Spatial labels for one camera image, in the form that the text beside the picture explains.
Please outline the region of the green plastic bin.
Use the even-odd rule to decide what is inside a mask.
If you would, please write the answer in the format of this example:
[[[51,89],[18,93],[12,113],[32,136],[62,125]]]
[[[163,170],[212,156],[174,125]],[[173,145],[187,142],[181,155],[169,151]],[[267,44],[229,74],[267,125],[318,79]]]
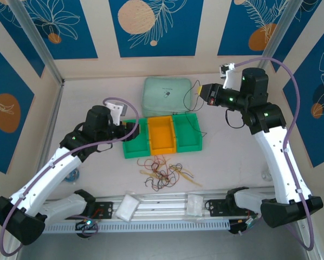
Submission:
[[[197,114],[176,114],[172,115],[172,119],[176,135],[177,152],[201,151],[203,137]]]
[[[146,118],[139,119],[140,134],[133,140],[124,142],[123,152],[126,159],[147,157],[151,155]]]

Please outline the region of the orange plastic bin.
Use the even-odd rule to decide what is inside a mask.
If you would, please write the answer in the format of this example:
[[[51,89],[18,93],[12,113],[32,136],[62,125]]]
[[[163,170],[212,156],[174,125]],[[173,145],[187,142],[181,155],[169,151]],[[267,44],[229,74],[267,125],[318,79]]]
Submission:
[[[151,155],[174,154],[177,152],[176,135],[172,116],[147,119]]]

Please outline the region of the mint green zip pouch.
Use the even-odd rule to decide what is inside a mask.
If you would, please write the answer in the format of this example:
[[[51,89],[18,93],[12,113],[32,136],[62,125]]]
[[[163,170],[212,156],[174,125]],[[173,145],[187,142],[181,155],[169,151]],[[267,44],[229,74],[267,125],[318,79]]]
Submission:
[[[191,81],[176,77],[148,77],[142,90],[144,117],[185,113],[191,109]]]

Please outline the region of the blue tape roll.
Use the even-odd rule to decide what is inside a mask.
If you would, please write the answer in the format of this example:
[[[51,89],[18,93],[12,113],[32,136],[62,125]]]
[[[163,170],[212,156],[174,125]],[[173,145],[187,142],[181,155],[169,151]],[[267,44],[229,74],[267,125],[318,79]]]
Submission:
[[[68,183],[74,183],[78,180],[80,176],[80,172],[79,170],[76,168],[73,171],[71,171],[65,178],[64,181],[68,182]]]

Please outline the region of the clear plastic bag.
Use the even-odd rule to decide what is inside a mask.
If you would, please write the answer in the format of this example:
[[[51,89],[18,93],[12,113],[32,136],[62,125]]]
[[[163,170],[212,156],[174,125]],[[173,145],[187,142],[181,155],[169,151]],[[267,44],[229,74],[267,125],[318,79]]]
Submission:
[[[130,222],[141,200],[132,192],[127,192],[115,211],[115,216],[124,222]]]
[[[203,197],[198,194],[188,194],[186,215],[201,217],[203,215]]]

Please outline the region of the small circuit board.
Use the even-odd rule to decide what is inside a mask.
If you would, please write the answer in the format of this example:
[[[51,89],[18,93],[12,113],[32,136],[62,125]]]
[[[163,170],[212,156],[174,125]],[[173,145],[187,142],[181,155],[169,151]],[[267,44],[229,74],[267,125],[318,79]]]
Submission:
[[[233,235],[243,236],[250,229],[252,229],[257,223],[259,223],[260,220],[261,217],[256,217],[256,218],[250,217],[249,219],[231,220],[229,232]]]
[[[75,231],[79,231],[85,236],[94,235],[98,230],[98,223],[94,220],[85,219],[75,224]]]

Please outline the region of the aluminium table edge rail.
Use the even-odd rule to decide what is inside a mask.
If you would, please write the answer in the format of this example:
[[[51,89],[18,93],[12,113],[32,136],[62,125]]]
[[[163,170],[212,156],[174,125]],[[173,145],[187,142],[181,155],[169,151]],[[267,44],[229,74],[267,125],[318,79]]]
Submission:
[[[56,102],[54,104],[54,108],[53,108],[53,111],[51,114],[51,118],[49,120],[48,130],[47,130],[46,138],[44,141],[44,146],[42,148],[42,153],[41,153],[40,160],[39,160],[38,166],[37,166],[38,170],[40,170],[48,161],[49,151],[50,151],[50,147],[51,147],[51,141],[52,141],[53,134],[54,134],[57,115],[59,113],[63,90],[64,90],[64,83],[60,87],[60,90],[58,92]]]

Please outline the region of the aluminium corner post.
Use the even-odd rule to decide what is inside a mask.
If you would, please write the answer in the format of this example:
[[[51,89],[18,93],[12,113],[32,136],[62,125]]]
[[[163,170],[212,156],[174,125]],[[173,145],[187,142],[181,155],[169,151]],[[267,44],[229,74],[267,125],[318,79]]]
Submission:
[[[24,33],[45,64],[45,67],[49,70],[58,85],[62,87],[64,84],[64,79],[62,78],[49,49],[47,48],[23,3],[20,0],[7,0],[7,3],[22,27]]]
[[[279,22],[270,38],[262,57],[272,58],[278,46],[280,45],[286,31],[288,30],[291,22],[293,21],[299,7],[303,0],[289,0],[286,9],[281,15]]]

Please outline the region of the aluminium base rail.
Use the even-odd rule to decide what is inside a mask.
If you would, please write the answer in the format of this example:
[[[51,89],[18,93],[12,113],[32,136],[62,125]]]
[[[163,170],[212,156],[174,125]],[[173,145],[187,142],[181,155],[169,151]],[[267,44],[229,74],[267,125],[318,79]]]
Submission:
[[[188,194],[198,194],[203,197],[203,215],[201,217],[187,216],[186,203]],[[205,202],[210,199],[225,199],[227,190],[208,190],[196,192],[178,192],[178,193],[154,193],[146,195],[137,195],[141,200],[132,220],[201,220],[210,218],[240,219],[253,217],[253,212],[248,212],[248,207],[236,210],[227,217],[211,217],[209,211],[205,208]]]

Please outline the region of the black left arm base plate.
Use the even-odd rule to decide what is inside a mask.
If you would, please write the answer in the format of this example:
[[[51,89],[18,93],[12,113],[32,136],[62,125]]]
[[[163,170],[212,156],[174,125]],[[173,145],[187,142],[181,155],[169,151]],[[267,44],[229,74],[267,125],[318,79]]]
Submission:
[[[102,201],[95,202],[94,211],[92,214],[93,219],[111,219],[113,215],[113,202],[112,201]]]

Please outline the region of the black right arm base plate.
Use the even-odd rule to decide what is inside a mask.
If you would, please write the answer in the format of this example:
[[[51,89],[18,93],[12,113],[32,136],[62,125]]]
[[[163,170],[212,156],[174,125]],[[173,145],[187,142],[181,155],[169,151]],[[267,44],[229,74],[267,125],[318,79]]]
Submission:
[[[205,202],[205,208],[209,211],[211,217],[231,216],[231,212],[225,199],[210,199]]]

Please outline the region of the aluminium frame strut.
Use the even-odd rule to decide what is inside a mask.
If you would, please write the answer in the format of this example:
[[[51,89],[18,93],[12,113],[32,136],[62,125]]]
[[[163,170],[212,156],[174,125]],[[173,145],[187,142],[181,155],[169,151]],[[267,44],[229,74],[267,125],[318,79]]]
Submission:
[[[310,235],[309,235],[307,220],[306,219],[299,220],[297,222],[297,225],[303,243],[309,246]],[[313,250],[307,251],[308,258],[309,260],[323,260],[322,241],[320,240],[320,235],[315,224],[313,224],[313,232],[314,232],[314,247]]]

